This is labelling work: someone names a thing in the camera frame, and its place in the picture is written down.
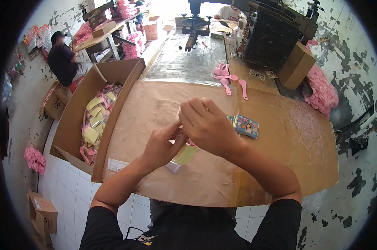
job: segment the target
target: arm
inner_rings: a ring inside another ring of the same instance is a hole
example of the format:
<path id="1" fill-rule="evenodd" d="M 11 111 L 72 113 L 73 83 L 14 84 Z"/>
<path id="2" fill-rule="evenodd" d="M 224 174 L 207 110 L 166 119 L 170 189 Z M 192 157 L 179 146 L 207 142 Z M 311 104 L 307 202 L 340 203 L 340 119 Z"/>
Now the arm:
<path id="1" fill-rule="evenodd" d="M 73 58 L 71 59 L 71 62 L 73 63 L 73 62 L 76 62 L 76 43 L 77 43 L 77 40 L 76 39 L 73 39 L 73 41 L 72 41 L 72 52 L 75 54 L 74 56 L 73 56 Z"/>
<path id="2" fill-rule="evenodd" d="M 118 207 L 126 202 L 141 179 L 169 163 L 184 146 L 188 137 L 182 134 L 180 125 L 180 122 L 175 122 L 165 128 L 155 129 L 144 153 L 101 185 L 91 207 L 106 207 L 117 215 Z"/>
<path id="3" fill-rule="evenodd" d="M 295 173 L 251 147 L 211 99 L 191 98 L 183 102 L 179 118 L 183 132 L 198 147 L 251 174 L 272 195 L 272 203 L 286 198 L 301 203 L 301 186 Z"/>

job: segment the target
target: person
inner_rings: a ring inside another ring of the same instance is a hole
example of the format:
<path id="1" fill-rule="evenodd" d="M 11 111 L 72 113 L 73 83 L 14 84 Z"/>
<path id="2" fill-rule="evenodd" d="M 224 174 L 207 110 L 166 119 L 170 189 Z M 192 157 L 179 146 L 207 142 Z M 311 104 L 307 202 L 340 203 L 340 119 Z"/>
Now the person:
<path id="1" fill-rule="evenodd" d="M 138 7 L 138 6 L 143 6 L 144 3 L 142 1 L 136 1 L 136 0 L 129 0 L 130 4 L 136 4 L 135 7 Z M 136 21 L 135 21 L 135 25 L 136 25 L 136 30 L 137 31 L 141 31 L 141 23 L 142 23 L 142 19 L 143 19 L 144 15 L 143 13 L 140 13 L 138 16 L 136 16 Z"/>
<path id="2" fill-rule="evenodd" d="M 251 129 L 251 124 L 250 123 L 247 123 L 247 125 L 245 126 L 245 131 L 247 132 L 247 133 L 252 133 L 252 129 Z"/>
<path id="3" fill-rule="evenodd" d="M 240 10 L 234 6 L 223 6 L 219 12 L 214 16 L 215 19 L 225 19 L 238 23 L 240 19 Z"/>
<path id="4" fill-rule="evenodd" d="M 65 37 L 61 31 L 51 36 L 52 48 L 48 53 L 47 63 L 63 86 L 68 87 L 72 82 L 85 76 L 92 67 L 92 62 L 76 63 L 76 39 L 72 41 L 72 49 L 65 44 Z"/>
<path id="5" fill-rule="evenodd" d="M 180 107 L 180 121 L 155 129 L 142 155 L 98 189 L 88 211 L 80 248 L 296 249 L 301 187 L 295 173 L 251 147 L 211 99 L 193 97 Z M 234 230 L 231 209 L 185 206 L 153 199 L 150 199 L 150 230 L 135 239 L 123 239 L 116 219 L 118 207 L 126 202 L 142 178 L 169 163 L 188 138 L 203 150 L 247 171 L 271 195 L 269 210 L 252 242 Z"/>

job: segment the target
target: small pink spoon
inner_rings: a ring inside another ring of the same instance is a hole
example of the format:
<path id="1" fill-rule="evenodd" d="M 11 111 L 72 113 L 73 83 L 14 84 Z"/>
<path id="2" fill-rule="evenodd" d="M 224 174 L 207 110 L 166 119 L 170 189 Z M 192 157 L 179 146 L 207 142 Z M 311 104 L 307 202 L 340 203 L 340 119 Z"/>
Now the small pink spoon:
<path id="1" fill-rule="evenodd" d="M 247 82 L 243 79 L 240 79 L 238 82 L 240 83 L 242 87 L 242 97 L 244 98 L 244 100 L 248 100 L 247 89 L 246 89 Z"/>
<path id="2" fill-rule="evenodd" d="M 214 69 L 214 74 L 215 75 L 221 75 L 221 69 L 224 67 L 224 63 L 219 63 L 218 64 L 218 67 L 216 69 Z"/>
<path id="3" fill-rule="evenodd" d="M 237 81 L 238 80 L 238 76 L 236 76 L 236 75 L 231 75 L 231 76 L 214 76 L 214 78 L 215 79 L 230 78 L 233 81 Z"/>
<path id="4" fill-rule="evenodd" d="M 226 64 L 226 67 L 224 68 L 224 70 L 221 71 L 221 74 L 224 75 L 224 76 L 228 76 L 230 73 L 229 73 L 229 64 Z"/>
<path id="5" fill-rule="evenodd" d="M 227 86 L 227 84 L 229 83 L 229 81 L 226 79 L 226 78 L 223 78 L 220 80 L 220 83 L 224 86 L 224 88 L 226 89 L 226 94 L 228 96 L 231 96 L 231 90 L 230 88 Z"/>

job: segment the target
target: black machine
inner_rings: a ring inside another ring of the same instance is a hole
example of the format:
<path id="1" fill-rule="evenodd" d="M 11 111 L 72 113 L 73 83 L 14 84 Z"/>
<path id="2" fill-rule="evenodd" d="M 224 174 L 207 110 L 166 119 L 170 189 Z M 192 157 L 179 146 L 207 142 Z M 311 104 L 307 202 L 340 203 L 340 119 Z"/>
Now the black machine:
<path id="1" fill-rule="evenodd" d="M 189 34 L 186 51 L 196 45 L 198 35 L 209 36 L 210 18 L 202 20 L 200 5 L 204 0 L 188 0 L 192 16 L 188 19 L 190 28 L 183 21 L 183 34 Z M 247 25 L 243 27 L 243 40 L 238 51 L 242 59 L 274 71 L 279 71 L 286 62 L 297 41 L 306 44 L 315 36 L 319 16 L 320 2 L 313 0 L 307 15 L 304 16 L 287 7 L 281 0 L 219 0 L 216 3 L 230 4 L 240 9 L 247 16 Z"/>

